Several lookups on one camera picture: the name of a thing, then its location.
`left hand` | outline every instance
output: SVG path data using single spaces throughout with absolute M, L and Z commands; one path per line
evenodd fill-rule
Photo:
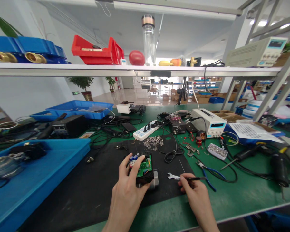
M 144 195 L 150 187 L 150 183 L 141 188 L 136 187 L 136 176 L 145 158 L 144 155 L 138 157 L 128 176 L 129 166 L 126 166 L 131 156 L 132 153 L 126 156 L 119 166 L 119 179 L 113 187 L 110 213 L 104 232 L 129 231 Z

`hand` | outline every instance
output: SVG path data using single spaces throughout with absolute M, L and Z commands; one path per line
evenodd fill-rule
M 141 188 L 136 187 L 136 176 L 141 162 L 145 158 L 144 155 L 138 157 L 128 176 L 129 166 L 126 166 L 131 156 L 132 153 L 126 156 L 119 166 L 119 179 L 113 187 L 110 213 L 103 229 L 104 232 L 128 231 L 139 210 L 144 195 L 150 187 L 150 183 Z
M 189 177 L 195 177 L 195 175 L 191 173 L 180 175 L 178 185 L 182 186 L 180 190 L 187 194 L 190 207 L 199 225 L 204 232 L 219 231 L 205 184 L 199 180 L 187 181 L 186 178 Z

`red ball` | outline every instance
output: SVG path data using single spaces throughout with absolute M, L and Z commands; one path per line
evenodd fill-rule
M 142 52 L 134 50 L 129 54 L 129 61 L 132 65 L 143 66 L 145 64 L 145 57 Z

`red crate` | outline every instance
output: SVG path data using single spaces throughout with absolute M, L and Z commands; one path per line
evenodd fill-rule
M 95 49 L 92 43 L 75 35 L 71 50 L 73 55 L 79 56 L 85 64 L 119 65 L 120 59 L 124 59 L 123 49 L 112 37 L 110 37 L 109 47 Z

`yellow fruit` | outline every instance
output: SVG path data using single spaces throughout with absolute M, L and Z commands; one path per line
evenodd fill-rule
M 160 61 L 159 66 L 172 66 L 173 64 L 170 63 L 169 61 Z
M 181 59 L 172 59 L 171 63 L 173 66 L 181 66 Z

